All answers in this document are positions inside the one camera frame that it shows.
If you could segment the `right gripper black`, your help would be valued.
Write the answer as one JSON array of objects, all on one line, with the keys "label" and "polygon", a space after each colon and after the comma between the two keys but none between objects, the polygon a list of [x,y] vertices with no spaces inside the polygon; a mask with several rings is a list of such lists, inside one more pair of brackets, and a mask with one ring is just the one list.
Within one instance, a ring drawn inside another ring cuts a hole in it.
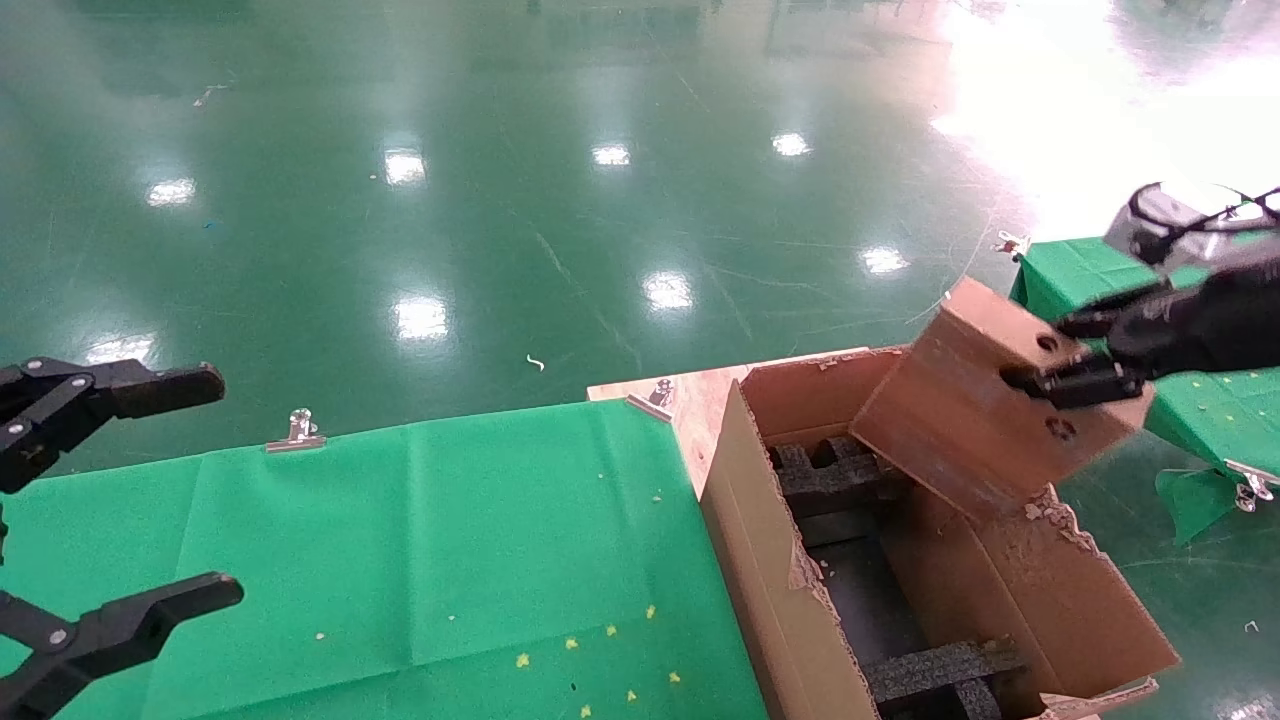
[{"label": "right gripper black", "polygon": [[1006,366],[1000,378],[1056,409],[1138,398],[1147,375],[1245,372],[1279,364],[1279,266],[1221,268],[1201,284],[1148,283],[1094,299],[1055,320],[1060,334],[1103,338],[1111,357]]}]

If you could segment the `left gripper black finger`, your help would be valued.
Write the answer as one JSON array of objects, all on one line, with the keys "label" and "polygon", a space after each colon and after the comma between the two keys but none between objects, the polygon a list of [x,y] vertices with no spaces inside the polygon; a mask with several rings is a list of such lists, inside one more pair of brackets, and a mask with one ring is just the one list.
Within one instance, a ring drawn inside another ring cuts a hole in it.
[{"label": "left gripper black finger", "polygon": [[182,623],[238,605],[242,584],[211,571],[113,600],[70,621],[3,592],[1,633],[29,650],[1,680],[4,719],[51,719],[92,683],[152,662]]},{"label": "left gripper black finger", "polygon": [[209,363],[154,372],[136,359],[86,366],[32,357],[4,366],[1,489],[22,492],[111,420],[215,404],[225,392]]}]

